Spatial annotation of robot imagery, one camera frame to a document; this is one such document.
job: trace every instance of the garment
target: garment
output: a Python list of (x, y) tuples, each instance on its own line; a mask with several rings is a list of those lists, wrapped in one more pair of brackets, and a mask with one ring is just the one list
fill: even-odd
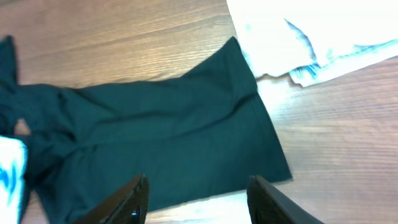
[(254, 74), (290, 73), (302, 86), (325, 82), (398, 55), (391, 0), (227, 0)]
[(0, 136), (0, 219), (17, 224), (24, 212), (23, 174), (27, 162), (25, 145), (19, 140)]
[(10, 37), (1, 49), (2, 122), (30, 127), (25, 179), (50, 223), (75, 221), (137, 174), (149, 211), (245, 189), (251, 174), (291, 178), (234, 38), (180, 78), (82, 89), (17, 86)]

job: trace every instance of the clothing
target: clothing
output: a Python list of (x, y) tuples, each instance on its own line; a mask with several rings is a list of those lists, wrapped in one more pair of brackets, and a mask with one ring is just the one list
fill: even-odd
[(27, 150), (19, 140), (0, 136), (0, 220), (17, 224), (24, 212), (23, 175)]
[(291, 178), (234, 38), (180, 78), (82, 89), (17, 86), (12, 39), (0, 49), (2, 122), (30, 127), (25, 179), (50, 223), (75, 221), (137, 174), (149, 211), (245, 189), (252, 174)]
[(290, 73), (302, 86), (398, 55), (394, 3), (227, 0), (255, 76)]

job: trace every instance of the black cloth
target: black cloth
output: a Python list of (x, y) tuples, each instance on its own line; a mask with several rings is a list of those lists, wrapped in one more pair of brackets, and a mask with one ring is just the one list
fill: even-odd
[(20, 117), (32, 132), (25, 179), (50, 223), (78, 219), (137, 174), (150, 211), (245, 189), (253, 174), (291, 178), (235, 38), (180, 78), (71, 89), (18, 86), (8, 37), (0, 97), (3, 133)]

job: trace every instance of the crumpled cloth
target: crumpled cloth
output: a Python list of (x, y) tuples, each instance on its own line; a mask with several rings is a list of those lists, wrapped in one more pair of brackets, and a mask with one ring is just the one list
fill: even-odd
[(256, 77), (290, 73), (309, 86), (398, 55), (398, 14), (390, 0), (227, 2)]
[(15, 224), (22, 218), (22, 198), (27, 162), (25, 145), (0, 136), (0, 221)]

